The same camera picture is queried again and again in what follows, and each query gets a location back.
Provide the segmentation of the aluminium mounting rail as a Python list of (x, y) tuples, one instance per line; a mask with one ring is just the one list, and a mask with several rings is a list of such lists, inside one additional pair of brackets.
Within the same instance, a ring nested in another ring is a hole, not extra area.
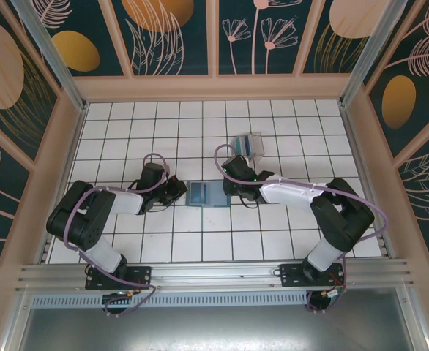
[[(273, 275), (279, 261), (226, 263), (151, 263), (151, 283), (161, 293), (279, 290)], [(26, 265), (17, 282), (17, 293), (83, 293), (84, 264)], [(410, 287), (414, 279), (402, 259), (350, 259), (346, 261), (346, 287), (373, 289)]]

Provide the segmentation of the dark blue credit card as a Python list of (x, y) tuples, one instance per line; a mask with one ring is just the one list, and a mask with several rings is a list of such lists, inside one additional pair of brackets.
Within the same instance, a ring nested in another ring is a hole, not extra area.
[(190, 203), (204, 205), (207, 201), (207, 185), (204, 182), (193, 182), (190, 185)]

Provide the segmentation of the aluminium frame post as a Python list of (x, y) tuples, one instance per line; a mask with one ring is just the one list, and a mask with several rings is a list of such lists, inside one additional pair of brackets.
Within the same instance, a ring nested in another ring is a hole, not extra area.
[(52, 71), (55, 73), (62, 84), (62, 87), (69, 95), (72, 103), (79, 111), (82, 112), (86, 104), (85, 100), (79, 92), (78, 86), (76, 85), (70, 71), (59, 55), (51, 36), (42, 25), (40, 18), (37, 16), (33, 5), (29, 0), (11, 0), (11, 2), (19, 17), (23, 20), (26, 28), (29, 30), (29, 33), (34, 38), (34, 41), (43, 52)]
[(408, 2), (409, 0), (389, 0), (340, 95), (340, 108), (346, 109), (356, 96), (359, 87), (362, 85), (373, 63), (377, 60), (398, 21), (400, 18), (404, 18), (403, 13)]

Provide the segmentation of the blue leather card holder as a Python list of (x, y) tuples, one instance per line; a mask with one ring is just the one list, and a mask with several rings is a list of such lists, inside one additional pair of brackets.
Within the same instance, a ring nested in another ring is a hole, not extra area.
[[(190, 203), (190, 185), (193, 182), (204, 182), (207, 185), (207, 201), (204, 205), (196, 205)], [(231, 206), (231, 198), (227, 197), (223, 192), (223, 182), (216, 181), (188, 181), (188, 192), (186, 196), (186, 206), (199, 208), (228, 208)]]

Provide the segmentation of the grey metal shelf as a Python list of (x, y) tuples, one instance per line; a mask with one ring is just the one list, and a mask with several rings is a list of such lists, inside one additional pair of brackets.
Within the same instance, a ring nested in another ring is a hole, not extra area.
[(300, 305), (146, 307), (114, 319), (96, 308), (31, 306), (25, 296), (4, 351), (429, 351), (410, 300), (354, 290), (325, 313)]

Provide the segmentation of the aluminium side rail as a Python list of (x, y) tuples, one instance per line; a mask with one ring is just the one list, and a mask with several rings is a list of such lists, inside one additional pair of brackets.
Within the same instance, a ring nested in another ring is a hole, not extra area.
[[(83, 124), (86, 119), (88, 109), (89, 109), (89, 103), (84, 102), (83, 109), (78, 114), (74, 129), (72, 130), (73, 134), (72, 134), (72, 137), (70, 138), (70, 142), (68, 143), (67, 152), (65, 154), (64, 161), (62, 162), (59, 178), (55, 185), (53, 196), (49, 201), (47, 212), (45, 213), (45, 222), (47, 221), (49, 215), (51, 214), (51, 211), (59, 203), (60, 199), (62, 198), (62, 195), (64, 194), (64, 191), (67, 185), (67, 179), (71, 172), (73, 157), (78, 148), (78, 142), (81, 136)], [(45, 253), (45, 251), (50, 246), (50, 241), (51, 241), (51, 235), (48, 234), (46, 229), (43, 229), (40, 239), (38, 241), (37, 250), (34, 256), (34, 260), (33, 260), (34, 265), (42, 264), (43, 256), (47, 256), (47, 253)]]
[[(373, 183), (370, 178), (370, 173), (366, 161), (364, 158), (363, 150), (358, 140), (358, 134), (354, 126), (351, 114), (346, 108), (339, 105), (339, 111), (343, 119), (343, 124), (346, 130), (348, 141), (350, 143), (351, 152), (357, 167), (357, 172), (359, 175), (359, 180), (362, 187), (363, 197), (372, 202), (374, 205), (381, 207), (377, 198), (376, 192), (373, 187)], [(355, 247), (354, 251), (358, 250), (358, 254), (354, 253), (358, 258), (371, 258), (369, 252), (374, 252), (374, 244), (378, 246), (378, 252), (380, 258), (395, 258), (395, 250), (392, 247), (392, 242), (389, 237), (388, 229), (374, 235), (372, 238), (367, 238), (363, 241), (360, 241)]]

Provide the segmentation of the clear plastic card box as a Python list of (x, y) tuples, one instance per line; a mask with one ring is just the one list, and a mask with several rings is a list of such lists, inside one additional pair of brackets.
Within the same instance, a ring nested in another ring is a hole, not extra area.
[[(260, 132), (255, 132), (255, 133), (248, 133), (251, 134), (253, 136), (253, 148), (254, 148), (254, 155), (253, 157), (247, 158), (246, 156), (243, 155), (244, 158), (246, 158), (248, 160), (248, 162), (258, 162), (261, 160), (261, 158), (264, 156), (265, 151), (264, 151), (264, 144), (263, 144), (263, 140), (262, 140), (262, 135)], [(234, 141), (235, 138), (233, 139), (233, 141), (231, 142), (231, 145), (234, 147)]]

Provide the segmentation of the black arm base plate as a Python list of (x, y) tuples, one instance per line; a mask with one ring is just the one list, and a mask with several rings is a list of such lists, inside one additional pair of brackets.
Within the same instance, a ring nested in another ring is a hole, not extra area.
[[(135, 290), (137, 287), (131, 284), (122, 284), (111, 279), (100, 272), (98, 269), (88, 266), (85, 270), (86, 290)], [(151, 281), (151, 268), (149, 266), (127, 266), (126, 268), (117, 268), (113, 273), (118, 279), (126, 282), (148, 285)]]
[(333, 263), (320, 272), (307, 261), (302, 263), (282, 264), (279, 266), (282, 287), (318, 288), (343, 286), (344, 270), (341, 263)]

